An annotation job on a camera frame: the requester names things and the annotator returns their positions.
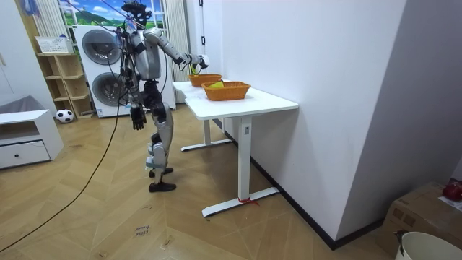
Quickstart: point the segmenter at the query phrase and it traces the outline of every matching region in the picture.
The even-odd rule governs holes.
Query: landscape poster
[[[97,25],[95,22],[100,23],[101,25],[107,26],[120,26],[124,21],[122,14],[126,12],[122,10],[124,0],[105,0],[106,3],[111,5],[114,9],[110,8],[107,4],[103,3],[101,0],[68,0],[74,5],[78,11],[75,11],[77,22],[79,25]],[[161,1],[154,0],[154,8],[151,5],[150,0],[141,1],[142,4],[146,5],[147,11],[154,13],[161,12]],[[60,4],[63,6],[70,7],[71,5],[65,1],[60,0]],[[66,18],[67,25],[74,25],[74,19],[72,18],[72,13],[67,11],[64,13]],[[156,14],[157,26],[163,28],[162,15]],[[147,28],[154,27],[154,14],[149,19],[146,24]]]

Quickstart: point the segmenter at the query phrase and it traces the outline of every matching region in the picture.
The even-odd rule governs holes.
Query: desk foot
[[[219,141],[210,142],[210,144],[190,145],[190,146],[181,148],[181,152],[187,152],[187,151],[191,151],[191,150],[201,149],[201,148],[204,148],[204,147],[211,147],[211,146],[218,145],[218,144],[227,144],[227,143],[230,143],[230,142],[232,142],[232,141],[229,140],[229,139],[223,139],[223,140],[219,140]]]
[[[270,196],[273,194],[279,193],[279,190],[277,188],[271,187],[264,189],[263,191],[257,191],[256,193],[253,193],[250,195],[251,200],[257,200],[264,198],[266,196]],[[202,210],[202,215],[204,217],[212,216],[215,215],[216,213],[223,212],[228,209],[232,209],[233,207],[237,207],[243,205],[243,203],[240,203],[237,199],[232,199],[230,201],[222,202],[220,204],[216,204],[210,207],[207,207]]]

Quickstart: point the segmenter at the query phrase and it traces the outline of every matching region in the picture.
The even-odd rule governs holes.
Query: cardboard box
[[[438,198],[444,186],[429,183],[395,200],[388,210],[377,244],[392,257],[398,252],[397,230],[428,233],[462,249],[462,212]]]

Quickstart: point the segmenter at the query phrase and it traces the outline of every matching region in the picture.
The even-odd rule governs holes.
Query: red object
[[[240,200],[239,198],[237,198],[237,200],[240,202],[240,203],[247,203],[247,202],[250,202],[251,204],[255,204],[257,206],[260,206],[260,204],[256,201],[253,201],[251,200],[250,198],[248,199],[243,199],[243,200]]]
[[[443,195],[455,202],[462,200],[462,185],[457,182],[446,185]]]

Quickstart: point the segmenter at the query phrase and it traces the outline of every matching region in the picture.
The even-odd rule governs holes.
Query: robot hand
[[[136,107],[130,108],[130,116],[133,121],[133,130],[141,130],[144,128],[146,121],[146,115],[144,114],[143,106],[139,104]]]

